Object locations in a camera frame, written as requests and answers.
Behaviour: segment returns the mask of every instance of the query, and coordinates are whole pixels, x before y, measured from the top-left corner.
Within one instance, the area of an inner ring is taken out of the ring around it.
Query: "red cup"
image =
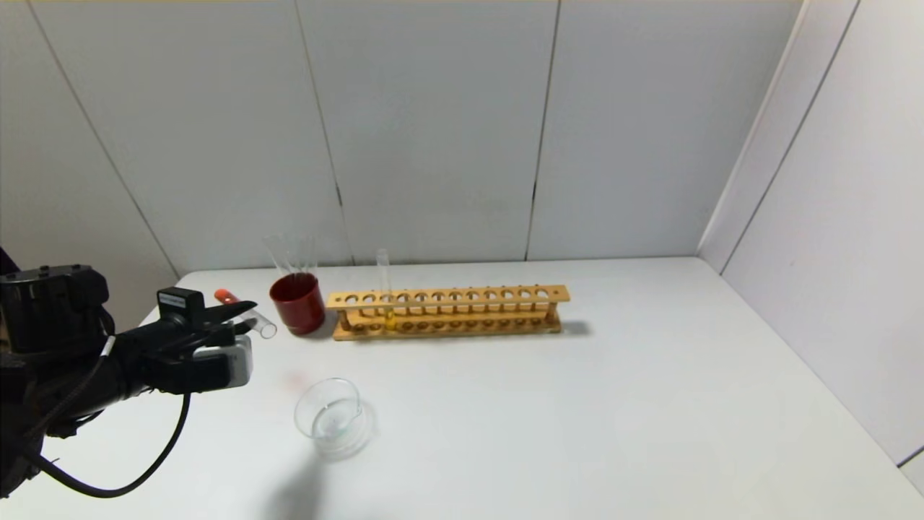
[[[312,274],[291,274],[278,279],[270,288],[270,298],[289,332],[308,334],[324,323],[321,286]]]

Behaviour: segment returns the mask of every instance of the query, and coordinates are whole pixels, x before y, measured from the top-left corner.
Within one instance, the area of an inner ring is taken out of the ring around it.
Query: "white table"
[[[193,273],[276,313],[269,269]],[[330,267],[322,290],[376,287]],[[778,336],[691,258],[396,266],[398,288],[564,283],[565,332],[388,341],[254,339],[246,387],[195,395],[173,454],[126,497],[39,476],[4,518],[924,518],[924,498]],[[301,388],[344,377],[377,416],[355,457],[316,459]],[[118,487],[169,437],[180,398],[114,405],[45,454]]]

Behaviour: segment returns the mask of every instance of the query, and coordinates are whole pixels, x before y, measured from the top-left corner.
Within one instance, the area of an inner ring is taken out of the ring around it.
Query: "yellow liquid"
[[[385,310],[385,328],[388,330],[395,330],[398,326],[398,320],[395,317],[395,309],[386,309]]]

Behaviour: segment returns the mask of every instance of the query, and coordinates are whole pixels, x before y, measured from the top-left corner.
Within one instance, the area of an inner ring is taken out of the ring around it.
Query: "white wall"
[[[896,462],[924,443],[924,3],[863,0],[725,279]]]
[[[924,455],[918,455],[902,466],[902,473],[924,495]]]
[[[298,4],[357,261],[522,260],[555,2]]]
[[[859,0],[805,0],[748,141],[699,245],[721,273],[809,110]]]
[[[37,2],[64,70],[180,275],[315,235],[348,263],[298,18],[279,2]]]
[[[695,253],[798,10],[563,2],[529,258]]]
[[[0,243],[24,269],[92,265],[119,329],[177,280],[25,2],[0,2]]]
[[[318,236],[331,264],[380,246],[399,262],[517,260],[528,244],[533,258],[691,254],[797,9],[33,4],[112,158],[80,173],[124,179],[181,275],[266,266],[260,237],[283,230]]]

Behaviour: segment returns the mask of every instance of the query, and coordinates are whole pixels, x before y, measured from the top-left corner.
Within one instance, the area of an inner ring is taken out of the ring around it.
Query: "wall seam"
[[[915,460],[915,458],[917,458],[918,455],[921,455],[922,453],[924,453],[924,446],[921,446],[920,448],[914,450],[910,455],[902,459],[901,462],[897,464],[898,468],[901,469],[902,466]]]
[[[349,251],[350,263],[356,265],[356,256],[353,254],[353,243],[349,239],[349,228],[347,227],[347,211],[344,208],[343,194],[340,190],[340,184],[337,182],[337,172],[334,169],[334,153],[331,151],[331,140],[327,135],[327,123],[324,121],[324,111],[321,108],[321,94],[318,93],[318,84],[314,80],[314,67],[311,65],[311,54],[308,50],[308,37],[305,36],[305,25],[301,20],[301,8],[298,7],[298,0],[292,0],[295,5],[295,18],[298,19],[298,32],[301,35],[301,45],[305,50],[305,63],[308,65],[308,79],[311,83],[311,89],[314,91],[314,103],[318,107],[318,117],[321,119],[321,132],[324,134],[324,147],[327,149],[327,160],[331,165],[331,177],[334,179],[334,189],[337,194],[337,202],[340,203],[340,219],[344,225],[344,238],[346,238],[346,249]]]
[[[844,39],[847,36],[847,33],[850,31],[850,25],[854,21],[854,16],[857,13],[857,9],[860,6],[862,0],[857,0],[854,4],[854,8],[850,11],[850,17],[847,18],[847,23],[844,25],[844,32],[841,33],[841,38],[837,41],[837,45],[834,47],[834,52],[831,56],[831,61],[828,62],[828,66],[824,69],[824,73],[821,75],[821,80],[818,82],[818,88],[815,89],[815,93],[811,96],[811,101],[808,102],[808,108],[806,108],[805,113],[802,115],[802,118],[799,120],[799,124],[796,127],[796,132],[793,134],[792,139],[789,140],[789,144],[786,146],[786,151],[783,153],[783,157],[780,159],[780,163],[776,165],[776,169],[773,171],[773,176],[770,178],[770,182],[767,183],[767,188],[763,191],[763,194],[760,196],[757,204],[754,206],[754,211],[751,213],[748,223],[745,225],[745,228],[741,231],[741,235],[738,236],[738,240],[735,242],[735,247],[732,248],[732,252],[728,255],[728,258],[725,260],[725,264],[722,266],[722,269],[719,271],[719,275],[723,275],[728,266],[732,263],[732,259],[735,258],[735,253],[738,251],[738,246],[741,245],[741,241],[744,240],[745,235],[748,234],[748,229],[750,229],[751,224],[754,222],[754,217],[757,216],[760,211],[760,207],[763,205],[763,201],[767,198],[767,193],[773,187],[773,184],[776,182],[777,176],[780,174],[780,170],[783,169],[783,164],[786,162],[786,158],[789,157],[789,152],[792,151],[793,145],[796,143],[796,139],[799,137],[799,133],[802,131],[802,127],[805,125],[806,119],[809,118],[812,107],[815,106],[815,100],[818,99],[818,94],[821,92],[821,88],[824,87],[824,82],[828,79],[828,73],[831,72],[831,67],[834,64],[834,61],[837,59],[838,53],[841,52],[841,45],[844,43]]]
[[[176,270],[176,266],[174,266],[173,260],[170,259],[170,256],[164,249],[164,245],[161,244],[160,239],[157,238],[157,233],[154,232],[154,229],[151,227],[151,223],[148,221],[148,218],[144,215],[144,212],[141,211],[141,206],[139,206],[138,201],[135,199],[135,195],[128,188],[128,184],[122,177],[122,173],[119,171],[118,166],[116,165],[116,161],[113,159],[112,155],[109,153],[109,150],[106,148],[106,145],[103,142],[103,138],[100,136],[100,132],[96,129],[96,125],[93,124],[93,121],[90,118],[90,113],[87,111],[86,106],[84,106],[83,102],[80,100],[80,96],[77,94],[77,90],[74,88],[73,82],[71,82],[70,77],[67,75],[64,64],[61,63],[61,59],[58,57],[55,48],[52,46],[52,41],[48,37],[48,32],[42,25],[42,21],[39,19],[39,14],[35,12],[35,6],[32,5],[32,0],[26,0],[26,5],[29,7],[29,11],[32,14],[32,19],[35,20],[35,25],[38,26],[39,33],[42,35],[42,39],[44,40],[45,45],[48,46],[48,52],[51,53],[52,59],[55,61],[55,66],[57,67],[58,72],[61,74],[61,77],[64,79],[64,83],[67,86],[67,89],[70,91],[74,101],[77,103],[77,107],[80,109],[80,113],[83,115],[83,118],[87,121],[87,126],[90,127],[90,131],[93,132],[93,137],[96,139],[96,142],[99,143],[100,148],[103,150],[103,155],[105,155],[106,161],[115,172],[115,177],[122,185],[122,189],[125,190],[125,193],[128,195],[128,199],[135,206],[135,210],[138,211],[138,215],[141,217],[141,222],[144,223],[144,226],[148,229],[148,232],[151,233],[151,237],[153,238],[154,243],[157,244],[157,249],[160,250],[167,265],[170,266],[170,270],[173,272],[176,279],[179,280],[179,272]]]
[[[555,65],[555,47],[558,44],[558,21],[562,17],[562,0],[555,7],[555,23],[552,31],[552,51],[549,53],[549,75],[545,82],[545,103],[542,106],[542,123],[539,129],[539,149],[536,152],[536,175],[532,180],[532,200],[529,203],[529,224],[526,231],[526,251],[523,261],[529,260],[529,242],[532,239],[532,219],[536,212],[536,190],[539,188],[539,169],[542,165],[542,145],[545,141],[545,121],[549,114],[549,97],[552,92],[552,67]]]
[[[802,4],[802,7],[799,9],[798,15],[796,15],[796,21],[793,22],[793,29],[789,33],[789,41],[786,42],[786,47],[783,49],[783,53],[780,55],[780,62],[777,64],[776,70],[773,72],[773,76],[770,79],[770,85],[767,86],[767,92],[763,96],[763,101],[760,103],[760,108],[758,108],[757,115],[754,117],[754,122],[751,124],[750,131],[748,132],[748,136],[745,139],[745,143],[741,147],[741,152],[738,154],[735,165],[732,166],[732,172],[728,176],[728,181],[725,183],[722,194],[719,195],[719,200],[715,203],[715,208],[712,210],[712,216],[710,217],[709,222],[706,223],[706,228],[702,231],[702,236],[699,237],[699,245],[697,246],[696,251],[697,256],[701,256],[703,245],[706,243],[707,237],[709,237],[710,233],[715,228],[715,223],[718,220],[719,214],[722,212],[723,206],[728,201],[728,194],[732,189],[732,185],[735,183],[739,176],[741,171],[741,163],[744,161],[745,156],[748,154],[748,149],[754,142],[754,135],[757,133],[757,128],[760,126],[760,123],[766,115],[767,107],[770,104],[773,95],[775,94],[776,87],[780,82],[780,77],[783,76],[783,70],[786,67],[786,61],[789,59],[789,55],[792,53],[796,39],[802,30],[802,24],[805,21],[806,13],[809,11],[811,2],[812,0],[805,0]]]

